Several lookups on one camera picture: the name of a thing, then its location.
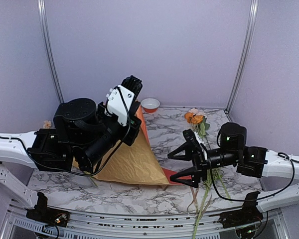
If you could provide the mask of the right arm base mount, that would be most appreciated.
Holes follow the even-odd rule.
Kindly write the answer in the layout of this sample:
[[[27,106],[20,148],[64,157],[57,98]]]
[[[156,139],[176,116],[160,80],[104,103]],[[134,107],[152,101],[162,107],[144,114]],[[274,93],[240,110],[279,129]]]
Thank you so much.
[[[241,209],[221,213],[218,222],[224,229],[260,222],[264,216],[256,207],[259,194],[260,192],[248,193]]]

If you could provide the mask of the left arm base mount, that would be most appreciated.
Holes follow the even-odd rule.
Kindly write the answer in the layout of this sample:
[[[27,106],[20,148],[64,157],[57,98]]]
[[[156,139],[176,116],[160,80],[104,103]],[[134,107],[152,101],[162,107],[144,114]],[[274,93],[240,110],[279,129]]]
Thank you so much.
[[[27,209],[26,217],[42,223],[67,227],[70,213],[65,210],[48,207],[48,198],[41,192],[37,193],[38,200],[34,209]]]

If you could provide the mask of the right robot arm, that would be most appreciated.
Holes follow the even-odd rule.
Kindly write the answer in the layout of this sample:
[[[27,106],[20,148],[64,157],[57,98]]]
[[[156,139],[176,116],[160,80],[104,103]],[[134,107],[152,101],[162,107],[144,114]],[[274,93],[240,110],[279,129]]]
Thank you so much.
[[[170,152],[169,159],[190,161],[193,166],[170,176],[172,182],[197,188],[199,183],[211,180],[213,169],[234,166],[244,176],[289,178],[282,189],[252,192],[241,200],[237,219],[247,223],[256,212],[299,204],[299,156],[275,152],[264,147],[246,146],[247,129],[237,123],[223,124],[217,135],[218,148],[208,150],[198,133],[183,131],[185,143]]]

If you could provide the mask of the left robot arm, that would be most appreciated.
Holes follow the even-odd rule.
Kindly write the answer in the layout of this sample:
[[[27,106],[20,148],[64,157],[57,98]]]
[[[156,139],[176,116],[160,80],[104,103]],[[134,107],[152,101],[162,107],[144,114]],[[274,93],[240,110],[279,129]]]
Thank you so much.
[[[41,221],[53,217],[43,193],[31,191],[14,176],[6,163],[14,162],[40,171],[99,174],[122,144],[131,146],[138,136],[141,120],[136,116],[138,101],[120,99],[113,111],[107,103],[88,98],[62,103],[54,115],[54,128],[21,134],[0,134],[0,187],[33,211]]]

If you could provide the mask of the orange fake flower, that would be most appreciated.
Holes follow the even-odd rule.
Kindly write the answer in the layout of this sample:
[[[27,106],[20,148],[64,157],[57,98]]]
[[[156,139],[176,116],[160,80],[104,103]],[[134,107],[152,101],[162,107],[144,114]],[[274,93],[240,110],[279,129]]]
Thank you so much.
[[[190,124],[191,129],[196,133],[200,139],[203,141],[203,144],[210,148],[208,139],[207,139],[207,130],[209,129],[210,125],[206,123],[206,117],[199,112],[195,113],[193,111],[187,112],[184,115],[186,121]]]

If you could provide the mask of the orange wrapping paper sheet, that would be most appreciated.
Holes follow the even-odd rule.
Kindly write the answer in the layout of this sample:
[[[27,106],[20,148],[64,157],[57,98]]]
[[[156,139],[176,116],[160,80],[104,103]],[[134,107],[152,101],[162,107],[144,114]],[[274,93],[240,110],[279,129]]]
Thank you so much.
[[[92,178],[129,185],[180,186],[169,179],[175,172],[162,168],[151,150],[142,108],[137,110],[136,116],[142,124],[133,145],[123,143],[101,172]]]

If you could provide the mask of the pink fake flower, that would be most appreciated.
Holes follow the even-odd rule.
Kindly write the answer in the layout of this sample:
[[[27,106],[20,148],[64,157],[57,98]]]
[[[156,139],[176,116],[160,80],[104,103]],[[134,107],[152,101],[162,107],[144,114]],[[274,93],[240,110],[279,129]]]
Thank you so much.
[[[45,128],[45,129],[49,129],[49,128],[51,128],[51,127],[52,127],[52,123],[51,123],[50,120],[45,120],[45,121],[43,122],[43,128]]]
[[[189,113],[189,117],[193,118],[193,117],[199,117],[199,118],[203,118],[206,116],[206,114],[202,111],[202,109],[197,109],[197,108],[192,108],[188,111]]]

